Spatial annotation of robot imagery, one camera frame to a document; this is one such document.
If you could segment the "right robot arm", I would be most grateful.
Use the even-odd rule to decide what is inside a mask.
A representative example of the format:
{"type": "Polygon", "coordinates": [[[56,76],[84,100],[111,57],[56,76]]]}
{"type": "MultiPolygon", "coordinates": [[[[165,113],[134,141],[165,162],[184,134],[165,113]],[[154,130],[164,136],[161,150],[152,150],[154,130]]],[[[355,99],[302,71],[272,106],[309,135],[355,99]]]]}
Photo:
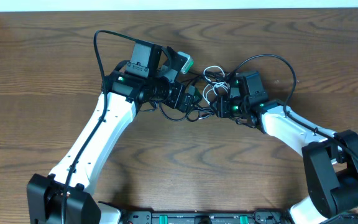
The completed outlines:
{"type": "Polygon", "coordinates": [[[240,73],[211,107],[220,118],[273,136],[303,159],[308,196],[289,209],[292,223],[356,223],[358,134],[337,133],[302,118],[280,100],[271,100],[259,73],[240,73]]]}

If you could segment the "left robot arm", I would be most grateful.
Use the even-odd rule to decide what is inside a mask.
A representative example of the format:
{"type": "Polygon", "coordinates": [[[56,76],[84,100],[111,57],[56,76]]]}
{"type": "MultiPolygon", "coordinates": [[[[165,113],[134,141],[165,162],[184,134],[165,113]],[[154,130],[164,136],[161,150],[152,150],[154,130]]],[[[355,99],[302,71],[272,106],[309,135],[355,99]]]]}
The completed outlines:
{"type": "Polygon", "coordinates": [[[34,174],[27,184],[30,222],[119,223],[120,209],[93,199],[104,164],[144,103],[190,111],[196,90],[185,93],[177,76],[193,63],[184,52],[136,41],[131,59],[103,78],[95,110],[65,157],[48,176],[34,174]]]}

